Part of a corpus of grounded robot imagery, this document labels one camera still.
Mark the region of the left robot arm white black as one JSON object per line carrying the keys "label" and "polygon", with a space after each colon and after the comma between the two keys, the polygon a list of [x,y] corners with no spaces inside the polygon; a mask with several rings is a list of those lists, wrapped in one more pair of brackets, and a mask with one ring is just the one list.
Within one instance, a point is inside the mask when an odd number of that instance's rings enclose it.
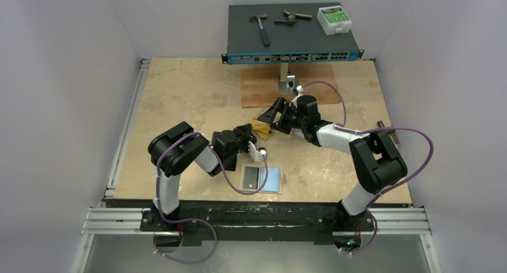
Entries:
{"label": "left robot arm white black", "polygon": [[239,153],[249,154],[256,162],[263,161],[267,151],[257,147],[256,141],[251,124],[215,131],[208,140],[187,122],[181,122],[154,138],[148,146],[148,153],[157,173],[153,203],[159,211],[155,223],[165,231],[178,224],[175,210],[179,207],[179,182],[189,165],[196,163],[213,177],[223,170],[234,171]]}

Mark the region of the single black VIP card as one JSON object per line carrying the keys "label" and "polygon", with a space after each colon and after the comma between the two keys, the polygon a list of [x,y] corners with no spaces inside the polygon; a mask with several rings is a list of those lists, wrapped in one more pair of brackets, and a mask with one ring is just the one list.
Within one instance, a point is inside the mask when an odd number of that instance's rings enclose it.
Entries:
{"label": "single black VIP card", "polygon": [[259,188],[259,167],[245,166],[243,172],[243,189],[257,190]]}

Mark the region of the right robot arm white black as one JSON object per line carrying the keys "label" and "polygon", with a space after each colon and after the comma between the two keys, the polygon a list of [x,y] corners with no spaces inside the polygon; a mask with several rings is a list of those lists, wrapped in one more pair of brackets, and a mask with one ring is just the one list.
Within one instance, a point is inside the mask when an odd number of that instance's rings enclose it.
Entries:
{"label": "right robot arm white black", "polygon": [[258,120],[285,134],[299,130],[315,146],[350,154],[358,182],[337,205],[335,220],[343,229],[356,225],[359,215],[382,190],[408,174],[407,165],[388,131],[360,133],[326,121],[313,96],[303,95],[294,102],[279,97]]}

